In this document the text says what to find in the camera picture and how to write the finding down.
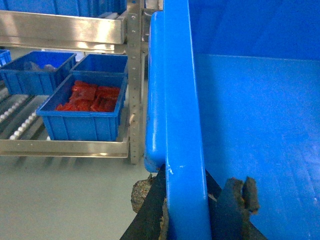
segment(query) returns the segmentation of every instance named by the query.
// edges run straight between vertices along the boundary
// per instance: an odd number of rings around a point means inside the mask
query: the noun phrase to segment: blue plastic bin
[[[212,239],[205,169],[256,179],[268,239],[320,239],[319,11],[177,0],[152,16],[145,166],[166,164],[170,239]]]
[[[0,10],[96,18],[106,12],[123,13],[125,0],[0,0]]]
[[[121,88],[114,112],[55,111],[59,104],[64,105],[69,101],[75,80],[98,86]],[[38,108],[36,114],[42,116],[51,140],[115,141],[126,89],[126,77],[70,74],[54,94]]]
[[[24,63],[29,61],[40,68],[51,64],[56,70],[24,70]],[[32,51],[1,67],[0,74],[10,94],[51,95],[75,64],[73,53]]]
[[[75,76],[83,74],[127,76],[128,56],[88,54],[71,69],[71,72]]]
[[[0,50],[0,66],[4,66],[11,62],[11,55],[9,50]]]

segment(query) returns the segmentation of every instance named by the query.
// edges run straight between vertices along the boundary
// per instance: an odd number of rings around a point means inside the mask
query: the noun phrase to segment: red item
[[[95,100],[96,90],[97,88],[95,87],[86,87],[78,90],[72,90],[73,92],[69,100],[70,102],[76,102],[77,100],[93,101]]]
[[[78,108],[78,111],[89,112],[92,103],[93,101],[78,100],[75,105]]]
[[[114,112],[117,104],[117,100],[114,98],[104,98],[98,96],[90,109],[93,112]]]
[[[103,98],[117,98],[120,93],[120,88],[118,87],[109,87],[109,86],[99,86],[96,95]]]
[[[70,102],[67,102],[65,105],[59,104],[55,110],[57,110],[57,111],[79,111],[77,106],[73,105]]]
[[[114,112],[120,88],[97,86],[76,80],[72,95],[65,105],[59,104],[56,111]]]

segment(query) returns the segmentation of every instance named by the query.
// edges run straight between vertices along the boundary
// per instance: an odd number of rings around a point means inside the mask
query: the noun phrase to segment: stainless steel shelf
[[[7,96],[6,90],[4,88],[0,91],[3,96],[3,101],[0,103],[0,155],[95,158],[128,157],[129,115],[126,105],[122,110],[122,122],[119,126],[119,137],[116,141],[55,141],[47,140],[48,133],[42,119],[32,114],[46,97]]]
[[[127,14],[117,19],[0,10],[0,45],[123,54]]]

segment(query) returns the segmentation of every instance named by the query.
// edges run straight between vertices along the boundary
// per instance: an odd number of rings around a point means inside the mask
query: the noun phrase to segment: metal rail
[[[123,54],[126,22],[126,13],[117,19],[103,19],[1,10],[0,43],[13,47]]]

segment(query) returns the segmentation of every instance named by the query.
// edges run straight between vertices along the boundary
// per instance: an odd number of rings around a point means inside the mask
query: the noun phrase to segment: metal shelf
[[[117,19],[0,10],[2,46],[123,54],[127,13]]]
[[[127,158],[129,152],[128,107],[125,104],[119,126],[119,137],[109,141],[55,141],[35,109],[46,96],[9,96],[0,91],[0,155],[46,157]]]
[[[137,164],[143,157],[142,82],[145,54],[148,51],[149,24],[152,11],[146,10],[144,0],[127,2],[127,11],[117,19],[62,16],[0,10],[0,46],[38,49],[73,50],[83,52],[128,55],[128,106],[125,107],[116,142],[47,141],[47,131],[41,118],[32,116],[44,101],[29,109],[37,97],[25,97],[16,106],[13,116],[5,123],[0,116],[0,155],[50,157],[130,158]],[[2,101],[0,114],[19,103],[23,96],[8,96]],[[24,132],[22,124],[28,118],[32,123]],[[17,133],[16,140],[12,134]]]

